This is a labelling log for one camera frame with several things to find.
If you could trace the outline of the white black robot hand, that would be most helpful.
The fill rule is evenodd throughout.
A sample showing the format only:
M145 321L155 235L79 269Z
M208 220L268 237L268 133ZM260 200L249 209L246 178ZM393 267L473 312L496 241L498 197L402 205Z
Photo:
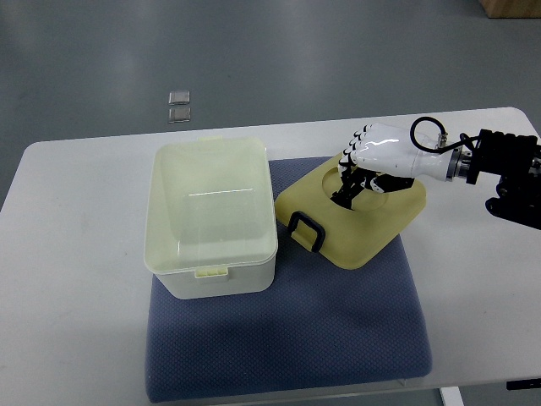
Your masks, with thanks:
M364 190L391 193L413 186L415 178L453 178L457 146L446 144L447 133L435 118L421 117L409 129L368 124L354 133L337 164L341 188L331 200L348 210Z

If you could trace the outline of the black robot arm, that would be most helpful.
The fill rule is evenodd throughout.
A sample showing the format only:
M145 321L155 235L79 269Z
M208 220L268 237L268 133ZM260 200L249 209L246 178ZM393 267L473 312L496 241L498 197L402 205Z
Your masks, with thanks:
M422 122L439 129L433 146L418 141L416 130ZM412 144L424 155L443 160L445 181L462 178L476 184L480 173L500 177L495 197L485 201L494 217L540 229L540 144L534 135L516 135L480 129L478 135L459 135L459 141L447 144L443 123L432 117L413 121L409 129Z

